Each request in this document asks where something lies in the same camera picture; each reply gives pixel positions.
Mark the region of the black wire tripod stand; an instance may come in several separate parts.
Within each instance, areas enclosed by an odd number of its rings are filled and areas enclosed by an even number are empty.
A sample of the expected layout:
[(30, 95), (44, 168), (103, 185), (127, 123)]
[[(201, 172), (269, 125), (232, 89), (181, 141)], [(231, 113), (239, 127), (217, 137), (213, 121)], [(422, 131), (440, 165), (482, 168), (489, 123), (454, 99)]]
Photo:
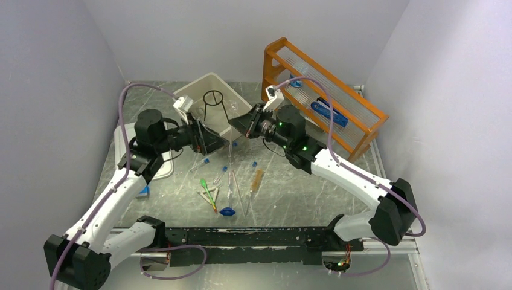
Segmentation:
[[(212, 99), (213, 101), (212, 102), (208, 102), (206, 100), (206, 97), (208, 95), (211, 95), (212, 96)], [(215, 107), (215, 106), (221, 106), (222, 109), (223, 109), (223, 112), (224, 112), (224, 115), (226, 117), (226, 120), (229, 121), (229, 117), (228, 117), (228, 113), (227, 113), (227, 110), (226, 110), (226, 107), (225, 107), (225, 104), (224, 104), (224, 95), (222, 92), (218, 91), (218, 90), (209, 90), (207, 92), (204, 93), (203, 97), (202, 97), (202, 100), (203, 100), (203, 103), (204, 103), (204, 108), (203, 108), (203, 119), (206, 120), (206, 116), (207, 116), (207, 108), (209, 106), (211, 107)]]

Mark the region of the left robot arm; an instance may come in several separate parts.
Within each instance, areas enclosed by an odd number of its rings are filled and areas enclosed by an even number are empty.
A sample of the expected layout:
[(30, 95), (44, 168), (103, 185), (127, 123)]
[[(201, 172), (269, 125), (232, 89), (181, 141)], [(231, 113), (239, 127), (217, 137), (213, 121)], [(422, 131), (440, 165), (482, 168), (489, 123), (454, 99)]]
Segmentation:
[(99, 289), (110, 271), (136, 251), (165, 250), (169, 242), (163, 221), (143, 216), (127, 231), (109, 234), (132, 200), (150, 183), (164, 163), (163, 155), (190, 147), (207, 155), (227, 145), (227, 139), (207, 128), (191, 114), (181, 124), (170, 122), (159, 110), (142, 111), (134, 125), (135, 136), (126, 139), (126, 153), (109, 186), (90, 209), (61, 236), (52, 235), (43, 249), (50, 288), (63, 282), (77, 289)]

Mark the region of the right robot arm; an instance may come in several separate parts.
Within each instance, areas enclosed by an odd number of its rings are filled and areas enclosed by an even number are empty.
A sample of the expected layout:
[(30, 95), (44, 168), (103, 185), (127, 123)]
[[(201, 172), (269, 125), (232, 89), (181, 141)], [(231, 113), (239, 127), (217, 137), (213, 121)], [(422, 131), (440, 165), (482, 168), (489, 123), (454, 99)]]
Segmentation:
[(248, 139), (262, 137), (282, 147), (295, 168), (335, 183), (369, 208), (368, 212), (342, 216), (335, 222), (334, 229), (325, 235), (331, 249), (341, 250), (348, 241), (363, 237), (396, 246), (409, 235), (418, 218), (410, 183), (375, 176), (330, 152), (307, 133), (306, 120), (296, 107), (285, 105), (272, 112), (259, 103), (228, 123)]

